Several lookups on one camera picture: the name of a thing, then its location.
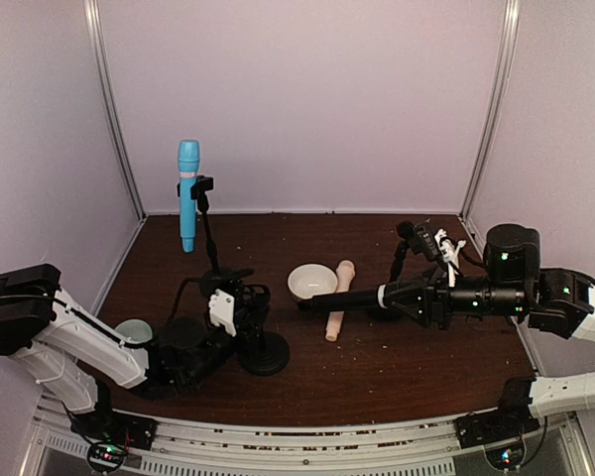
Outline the blue microphone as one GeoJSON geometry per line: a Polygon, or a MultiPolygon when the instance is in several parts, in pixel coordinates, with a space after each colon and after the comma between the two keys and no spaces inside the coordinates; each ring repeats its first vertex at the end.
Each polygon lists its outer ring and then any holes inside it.
{"type": "Polygon", "coordinates": [[[199,143],[182,140],[178,147],[179,235],[186,253],[194,251],[196,237],[196,200],[191,190],[196,184],[200,162],[199,143]]]}

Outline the black front microphone stand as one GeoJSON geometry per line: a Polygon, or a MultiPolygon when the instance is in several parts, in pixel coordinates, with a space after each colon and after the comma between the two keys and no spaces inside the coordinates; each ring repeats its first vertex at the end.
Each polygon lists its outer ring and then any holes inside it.
{"type": "Polygon", "coordinates": [[[210,263],[210,269],[200,277],[185,278],[179,285],[176,301],[182,298],[185,288],[189,284],[197,284],[200,293],[203,297],[209,298],[216,289],[227,291],[228,282],[231,280],[240,280],[234,270],[230,268],[223,268],[219,264],[218,249],[213,239],[208,210],[209,200],[207,193],[214,188],[213,177],[197,175],[196,184],[191,190],[192,198],[196,200],[196,211],[199,211],[202,218],[202,224],[205,236],[205,251],[210,263]]]}

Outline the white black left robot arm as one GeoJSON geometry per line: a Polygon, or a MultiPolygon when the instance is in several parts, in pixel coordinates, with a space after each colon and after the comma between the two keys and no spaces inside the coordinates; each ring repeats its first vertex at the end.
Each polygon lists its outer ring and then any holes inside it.
{"type": "Polygon", "coordinates": [[[60,270],[36,265],[0,274],[0,356],[19,362],[74,415],[102,411],[107,387],[83,362],[146,400],[197,388],[234,353],[261,348],[271,293],[252,270],[195,279],[211,288],[203,320],[172,315],[145,342],[92,315],[60,285],[60,270]]]}

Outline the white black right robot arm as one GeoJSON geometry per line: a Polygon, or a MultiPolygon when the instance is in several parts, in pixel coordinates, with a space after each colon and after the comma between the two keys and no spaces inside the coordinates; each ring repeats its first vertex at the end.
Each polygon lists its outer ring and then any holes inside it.
{"type": "MultiPolygon", "coordinates": [[[[483,258],[469,259],[462,240],[427,224],[400,227],[403,250],[424,253],[437,262],[434,271],[403,281],[397,258],[391,282],[378,287],[380,308],[400,312],[421,326],[446,329],[454,315],[499,316],[515,324],[563,339],[595,343],[595,279],[564,268],[540,264],[540,238],[533,228],[500,224],[487,233],[483,258]],[[466,276],[461,261],[483,269],[466,276]]],[[[566,377],[508,380],[498,403],[501,414],[541,419],[555,414],[595,409],[595,371],[566,377]]]]}

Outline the black microphone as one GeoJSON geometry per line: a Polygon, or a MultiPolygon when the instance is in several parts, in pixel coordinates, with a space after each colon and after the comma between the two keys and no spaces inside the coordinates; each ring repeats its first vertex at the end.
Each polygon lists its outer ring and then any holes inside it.
{"type": "Polygon", "coordinates": [[[385,285],[364,291],[349,291],[319,295],[297,303],[299,310],[349,311],[357,309],[385,308],[385,285]]]}

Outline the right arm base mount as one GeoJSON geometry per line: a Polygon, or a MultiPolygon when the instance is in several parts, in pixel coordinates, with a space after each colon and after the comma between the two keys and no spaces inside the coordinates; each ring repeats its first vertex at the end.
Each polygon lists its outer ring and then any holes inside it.
{"type": "Polygon", "coordinates": [[[461,449],[481,447],[487,464],[508,474],[531,461],[526,436],[539,430],[540,422],[526,404],[500,403],[492,410],[458,417],[454,428],[461,449]]]}

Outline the black microphone stand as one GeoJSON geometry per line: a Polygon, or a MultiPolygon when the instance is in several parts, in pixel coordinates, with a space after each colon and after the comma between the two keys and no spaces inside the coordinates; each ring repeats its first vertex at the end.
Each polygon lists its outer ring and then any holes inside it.
{"type": "MultiPolygon", "coordinates": [[[[397,245],[394,259],[390,267],[390,282],[398,282],[403,272],[404,262],[407,253],[413,249],[414,254],[420,252],[420,244],[417,236],[417,225],[410,221],[403,221],[397,225],[397,234],[400,242],[397,245]]],[[[366,311],[367,315],[377,321],[396,321],[402,319],[404,316],[412,322],[420,324],[420,318],[417,316],[417,311],[402,311],[396,308],[371,308],[366,311]]]]}
{"type": "Polygon", "coordinates": [[[205,251],[210,263],[210,269],[200,277],[185,278],[179,285],[176,301],[182,298],[185,288],[189,284],[197,284],[200,293],[203,297],[209,298],[216,289],[227,291],[228,282],[231,280],[240,280],[234,270],[230,268],[223,268],[219,264],[218,249],[213,239],[208,210],[209,200],[207,193],[214,188],[213,177],[197,175],[196,184],[191,190],[192,198],[196,200],[196,211],[199,211],[202,218],[202,224],[205,236],[205,251]]]}
{"type": "MultiPolygon", "coordinates": [[[[234,271],[244,282],[254,274],[250,268],[234,271]]],[[[240,366],[254,376],[268,377],[281,372],[291,356],[287,340],[279,333],[264,329],[261,344],[261,347],[236,347],[240,366]]]]}

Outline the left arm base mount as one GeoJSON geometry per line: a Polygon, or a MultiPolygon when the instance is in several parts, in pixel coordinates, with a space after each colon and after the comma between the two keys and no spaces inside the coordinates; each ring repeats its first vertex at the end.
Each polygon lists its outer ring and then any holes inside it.
{"type": "Polygon", "coordinates": [[[76,414],[67,407],[64,411],[70,429],[87,443],[85,460],[90,469],[109,475],[124,465],[131,449],[152,448],[158,424],[152,418],[114,411],[107,385],[99,380],[95,383],[97,401],[91,412],[76,414]]]}

